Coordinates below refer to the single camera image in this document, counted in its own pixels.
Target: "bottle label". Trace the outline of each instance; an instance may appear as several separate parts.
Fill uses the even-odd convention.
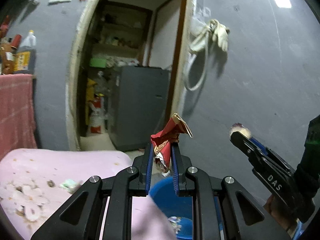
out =
[[[6,52],[5,56],[6,56],[7,60],[14,61],[14,56],[11,52]]]
[[[17,53],[14,71],[28,70],[30,54],[30,51]]]

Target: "metal screw head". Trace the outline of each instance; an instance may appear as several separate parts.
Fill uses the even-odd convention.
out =
[[[191,166],[191,167],[188,168],[188,171],[190,173],[196,173],[198,171],[198,169],[196,167]]]
[[[127,172],[129,172],[129,173],[135,173],[136,171],[137,171],[136,167],[131,166],[131,167],[127,168]]]
[[[92,176],[90,179],[89,179],[90,182],[92,183],[96,183],[99,181],[99,177],[98,176]]]
[[[232,184],[235,182],[235,179],[233,177],[226,177],[224,179],[226,181],[226,183]]]

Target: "pink bedsheet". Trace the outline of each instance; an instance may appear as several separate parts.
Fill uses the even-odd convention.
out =
[[[71,196],[59,187],[66,179],[107,178],[131,165],[130,158],[119,151],[13,150],[0,161],[0,204],[21,236],[29,240]],[[150,197],[132,200],[132,239],[176,239],[166,216]]]

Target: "ceiling light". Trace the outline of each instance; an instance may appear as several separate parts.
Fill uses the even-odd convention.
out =
[[[275,0],[279,8],[291,8],[290,0]]]

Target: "doorway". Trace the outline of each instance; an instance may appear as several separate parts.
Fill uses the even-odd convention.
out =
[[[136,155],[163,128],[185,7],[186,0],[99,0],[79,60],[81,150]]]

